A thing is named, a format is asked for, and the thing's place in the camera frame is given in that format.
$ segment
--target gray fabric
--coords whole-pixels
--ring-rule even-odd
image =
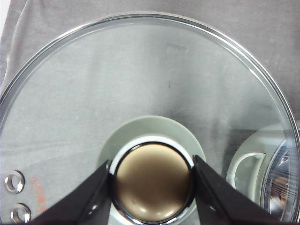
[[[12,0],[1,40],[1,91],[34,53],[58,35],[132,11],[184,15],[232,37],[269,70],[300,119],[298,0]]]

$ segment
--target stainless steel rim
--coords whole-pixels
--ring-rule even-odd
[[[274,91],[277,93],[281,103],[283,104],[284,108],[285,108],[285,112],[287,113],[287,116],[289,118],[289,121],[291,123],[292,129],[293,129],[293,135],[295,136],[295,141],[296,141],[296,148],[298,151],[298,160],[300,160],[299,155],[300,155],[300,135],[298,133],[298,129],[297,129],[297,125],[296,125],[296,121],[295,118],[293,116],[291,107],[289,106],[285,96],[283,95],[282,91],[280,90],[279,86],[276,84],[275,80],[270,76],[270,74],[268,73],[268,71],[263,67],[263,65],[261,63],[258,62],[258,60],[248,51],[246,50],[244,47],[242,47],[240,44],[238,44],[237,42],[235,42],[234,40],[232,40],[231,38],[229,38],[228,36],[226,36],[225,34],[217,31],[215,28],[208,26],[202,22],[199,22],[197,20],[194,19],[190,19],[187,17],[183,17],[183,16],[179,16],[179,15],[174,15],[174,14],[169,14],[169,13],[162,13],[162,12],[139,12],[139,13],[130,13],[130,14],[126,14],[126,15],[115,15],[115,16],[111,16],[111,17],[107,17],[104,19],[101,19],[99,21],[96,22],[91,22],[82,26],[78,26],[62,35],[60,35],[59,37],[57,37],[56,39],[54,39],[52,42],[50,42],[49,44],[47,44],[45,47],[43,47],[38,53],[36,53],[30,60],[28,60],[23,67],[19,70],[19,72],[15,75],[15,77],[12,79],[12,81],[10,82],[10,84],[7,86],[7,88],[1,93],[1,99],[0,99],[0,107],[3,106],[3,102],[4,99],[7,97],[8,93],[11,91],[13,85],[15,84],[15,82],[22,76],[22,74],[28,69],[28,67],[38,58],[40,57],[42,54],[44,54],[47,50],[49,50],[51,47],[53,47],[54,45],[56,45],[58,42],[66,39],[67,37],[69,37],[70,35],[76,33],[77,31],[92,27],[94,25],[100,24],[100,23],[105,23],[108,21],[114,21],[114,20],[119,20],[119,19],[125,19],[125,18],[137,18],[137,17],[148,17],[148,18],[161,18],[161,19],[168,19],[168,20],[174,20],[174,21],[178,21],[184,24],[188,24],[190,26],[193,26],[195,28],[198,28],[212,36],[214,36],[215,38],[217,38],[218,40],[220,40],[221,42],[223,42],[226,45],[229,45],[230,47],[232,47],[234,50],[236,50],[239,54],[241,54],[244,59],[246,59],[250,64],[252,64],[257,71],[259,71],[265,78],[266,80],[269,82],[269,84],[273,87]],[[6,117],[6,112],[4,112],[1,115],[1,127],[2,127],[2,123],[4,121],[4,118]],[[294,215],[293,217],[293,221],[299,221],[300,220],[300,193],[298,193],[298,199],[296,202],[297,205],[297,213]]]

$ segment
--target glass lid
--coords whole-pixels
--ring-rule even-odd
[[[2,93],[2,222],[34,219],[127,141],[150,133],[201,156],[278,219],[297,220],[299,134],[270,75],[206,25],[134,14],[58,37]],[[199,224],[197,217],[194,208],[174,223]],[[132,222],[114,206],[109,221]]]

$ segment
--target chrome ring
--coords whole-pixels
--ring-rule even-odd
[[[13,184],[13,178],[17,179],[17,186]],[[14,170],[5,178],[5,187],[12,194],[20,193],[25,185],[25,178],[20,171]]]
[[[31,211],[27,205],[25,205],[23,203],[18,203],[11,210],[10,218],[16,224],[17,223],[28,223],[31,219]]]

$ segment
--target glass surface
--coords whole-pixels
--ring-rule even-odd
[[[144,15],[95,23],[61,38],[32,60],[5,93],[1,182],[18,170],[26,185],[17,195],[1,185],[2,222],[10,222],[17,203],[26,204],[34,218],[70,193],[95,171],[111,133],[144,115],[165,116],[187,127],[207,163],[224,179],[230,176],[234,154],[256,135],[250,141],[261,144],[266,155],[262,164],[268,166],[256,166],[260,175],[241,171],[257,165],[257,158],[249,158],[236,174],[249,176],[246,180],[262,177],[253,196],[262,207],[265,183],[271,182],[269,165],[285,140],[294,159],[289,161],[287,191],[295,194],[287,196],[280,216],[295,219],[298,139],[274,84],[237,45],[208,27]],[[261,130],[267,130],[268,138]],[[247,185],[237,183],[236,188]],[[197,220],[197,212],[182,224],[191,220]],[[110,221],[121,224],[114,217]]]

